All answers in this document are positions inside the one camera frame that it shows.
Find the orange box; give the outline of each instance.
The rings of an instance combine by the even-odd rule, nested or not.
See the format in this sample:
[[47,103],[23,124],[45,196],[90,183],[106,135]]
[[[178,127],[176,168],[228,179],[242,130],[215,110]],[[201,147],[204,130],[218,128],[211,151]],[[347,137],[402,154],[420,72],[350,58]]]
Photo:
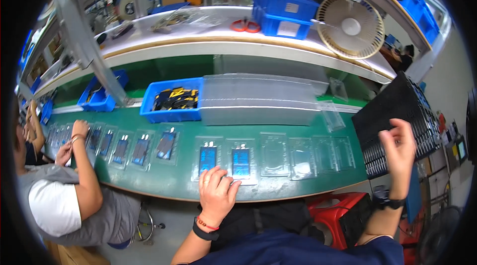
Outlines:
[[201,5],[202,0],[187,0],[191,5]]

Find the black watch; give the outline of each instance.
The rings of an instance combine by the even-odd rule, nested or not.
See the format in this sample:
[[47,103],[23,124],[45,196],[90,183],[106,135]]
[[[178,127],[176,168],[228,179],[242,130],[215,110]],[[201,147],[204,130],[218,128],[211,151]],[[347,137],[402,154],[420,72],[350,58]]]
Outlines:
[[212,231],[212,232],[204,232],[202,231],[199,226],[197,226],[197,217],[194,219],[194,225],[192,226],[192,231],[199,237],[204,240],[212,240],[216,241],[218,239],[218,232],[217,231]]
[[386,190],[384,185],[376,186],[373,190],[373,203],[376,208],[383,210],[386,206],[391,209],[398,209],[406,204],[404,200],[391,200],[389,198],[389,190]]

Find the red stool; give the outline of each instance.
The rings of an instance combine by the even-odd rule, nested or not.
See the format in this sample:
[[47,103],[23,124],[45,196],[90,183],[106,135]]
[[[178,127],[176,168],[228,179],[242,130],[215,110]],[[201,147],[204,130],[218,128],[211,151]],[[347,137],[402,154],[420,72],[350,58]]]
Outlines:
[[[338,203],[324,206],[333,199]],[[315,223],[325,225],[331,232],[331,247],[345,249],[355,246],[371,216],[371,198],[367,192],[326,193],[308,204]]]

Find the grey floor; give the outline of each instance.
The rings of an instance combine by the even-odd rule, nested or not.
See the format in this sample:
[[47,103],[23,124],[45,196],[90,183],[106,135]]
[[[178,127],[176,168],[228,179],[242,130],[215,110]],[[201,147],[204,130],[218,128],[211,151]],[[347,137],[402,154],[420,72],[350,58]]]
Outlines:
[[[371,194],[371,187],[376,185],[389,186],[388,175],[337,190],[335,193],[362,191]],[[164,223],[165,229],[154,230],[152,245],[144,245],[142,242],[135,241],[127,249],[116,250],[106,244],[98,247],[98,251],[112,265],[168,265],[182,241],[191,231],[194,217],[199,214],[197,205],[198,203],[193,202],[153,198],[149,205],[149,211],[155,224]],[[141,215],[141,220],[146,221],[143,217],[144,214]],[[147,229],[148,227],[142,227],[143,234],[148,233]]]

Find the grey vest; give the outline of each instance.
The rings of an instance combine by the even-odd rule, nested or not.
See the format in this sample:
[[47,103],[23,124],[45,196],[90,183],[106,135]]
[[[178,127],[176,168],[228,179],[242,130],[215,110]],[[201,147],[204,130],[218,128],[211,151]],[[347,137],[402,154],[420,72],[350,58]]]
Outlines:
[[141,203],[139,200],[101,187],[103,205],[95,214],[82,221],[81,228],[61,237],[54,237],[38,227],[30,210],[28,195],[39,180],[79,184],[78,174],[71,168],[55,164],[27,166],[31,171],[18,177],[23,209],[27,220],[40,235],[60,245],[94,246],[105,243],[120,244],[133,237]]

